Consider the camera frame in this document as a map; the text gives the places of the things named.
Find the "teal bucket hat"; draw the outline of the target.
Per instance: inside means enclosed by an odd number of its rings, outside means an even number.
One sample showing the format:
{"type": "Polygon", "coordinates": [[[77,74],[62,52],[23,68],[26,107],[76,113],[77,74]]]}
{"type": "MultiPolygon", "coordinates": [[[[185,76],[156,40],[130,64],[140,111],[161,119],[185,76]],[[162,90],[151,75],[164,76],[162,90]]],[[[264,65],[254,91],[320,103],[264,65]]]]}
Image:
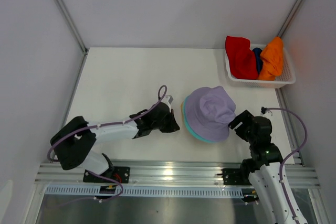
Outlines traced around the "teal bucket hat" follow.
{"type": "Polygon", "coordinates": [[[185,102],[188,100],[188,97],[186,97],[185,99],[184,99],[184,115],[185,115],[185,118],[184,118],[184,120],[183,120],[183,123],[184,123],[184,125],[185,125],[185,127],[186,127],[186,129],[187,129],[187,131],[190,133],[190,135],[192,136],[192,137],[194,137],[195,139],[197,139],[197,140],[199,140],[199,141],[202,141],[202,142],[205,142],[205,143],[216,143],[216,141],[211,141],[211,140],[207,140],[207,139],[204,139],[203,137],[201,137],[201,136],[199,136],[191,127],[190,127],[190,125],[189,125],[189,123],[188,123],[188,121],[187,121],[187,119],[186,119],[186,113],[185,113],[185,102]]]}

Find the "yellow bucket hat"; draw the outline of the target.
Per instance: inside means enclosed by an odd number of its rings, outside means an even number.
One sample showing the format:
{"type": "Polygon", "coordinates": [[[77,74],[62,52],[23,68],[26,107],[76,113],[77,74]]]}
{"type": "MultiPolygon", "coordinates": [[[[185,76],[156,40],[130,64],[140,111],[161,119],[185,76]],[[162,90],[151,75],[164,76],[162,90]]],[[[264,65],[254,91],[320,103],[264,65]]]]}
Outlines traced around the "yellow bucket hat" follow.
{"type": "Polygon", "coordinates": [[[185,118],[185,115],[184,115],[184,102],[181,103],[180,108],[181,108],[181,117],[184,120],[184,118],[185,118]]]}

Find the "lavender bucket hat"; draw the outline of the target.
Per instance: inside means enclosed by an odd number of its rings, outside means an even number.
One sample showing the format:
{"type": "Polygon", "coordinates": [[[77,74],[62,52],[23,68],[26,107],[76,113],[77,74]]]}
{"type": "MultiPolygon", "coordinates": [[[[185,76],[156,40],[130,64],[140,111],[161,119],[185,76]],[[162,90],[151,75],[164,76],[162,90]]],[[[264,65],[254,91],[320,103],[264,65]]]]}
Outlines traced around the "lavender bucket hat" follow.
{"type": "Polygon", "coordinates": [[[207,140],[222,142],[229,137],[229,123],[236,117],[236,104],[223,87],[201,87],[188,95],[186,119],[207,140]]]}

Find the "red bucket hat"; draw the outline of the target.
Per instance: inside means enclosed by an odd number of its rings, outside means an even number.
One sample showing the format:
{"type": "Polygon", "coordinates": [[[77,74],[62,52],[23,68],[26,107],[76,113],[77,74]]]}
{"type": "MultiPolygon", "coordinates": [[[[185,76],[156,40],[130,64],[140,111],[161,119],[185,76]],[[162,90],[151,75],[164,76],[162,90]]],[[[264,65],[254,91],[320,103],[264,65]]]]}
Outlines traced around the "red bucket hat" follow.
{"type": "Polygon", "coordinates": [[[229,60],[230,72],[236,79],[256,80],[258,78],[256,57],[250,49],[250,40],[227,36],[225,51],[229,60]]]}

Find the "orange bucket hat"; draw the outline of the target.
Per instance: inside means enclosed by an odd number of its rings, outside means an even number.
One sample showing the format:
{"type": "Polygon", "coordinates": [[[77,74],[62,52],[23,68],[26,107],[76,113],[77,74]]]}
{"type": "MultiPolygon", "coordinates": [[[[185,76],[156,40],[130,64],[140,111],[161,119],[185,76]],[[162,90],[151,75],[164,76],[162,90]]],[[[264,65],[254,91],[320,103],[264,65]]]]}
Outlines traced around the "orange bucket hat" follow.
{"type": "Polygon", "coordinates": [[[263,67],[258,80],[275,81],[275,79],[282,74],[284,65],[283,56],[283,41],[280,37],[275,37],[266,45],[260,54],[263,67]]]}

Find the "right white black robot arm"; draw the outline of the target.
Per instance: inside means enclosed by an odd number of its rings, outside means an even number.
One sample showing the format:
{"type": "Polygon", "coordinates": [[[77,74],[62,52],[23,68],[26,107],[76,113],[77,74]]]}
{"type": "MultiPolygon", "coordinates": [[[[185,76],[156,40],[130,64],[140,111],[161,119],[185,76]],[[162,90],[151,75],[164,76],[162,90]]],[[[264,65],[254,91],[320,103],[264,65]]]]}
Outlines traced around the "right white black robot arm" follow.
{"type": "Polygon", "coordinates": [[[307,223],[290,188],[284,169],[292,151],[283,158],[271,142],[270,119],[245,110],[229,124],[236,135],[249,143],[251,158],[242,161],[239,178],[251,184],[264,208],[268,223],[307,223]]]}

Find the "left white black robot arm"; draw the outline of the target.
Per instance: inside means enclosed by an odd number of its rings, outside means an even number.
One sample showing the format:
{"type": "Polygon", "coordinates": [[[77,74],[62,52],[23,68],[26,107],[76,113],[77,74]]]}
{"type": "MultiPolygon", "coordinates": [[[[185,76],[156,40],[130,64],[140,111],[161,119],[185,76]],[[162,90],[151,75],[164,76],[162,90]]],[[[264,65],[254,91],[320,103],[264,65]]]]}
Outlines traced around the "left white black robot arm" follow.
{"type": "Polygon", "coordinates": [[[115,167],[106,154],[92,150],[95,145],[145,137],[152,131],[174,133],[179,130],[168,102],[158,102],[121,122],[90,125],[83,116],[77,116],[52,137],[48,159],[59,162],[63,170],[82,167],[105,183],[113,178],[115,167]]]}

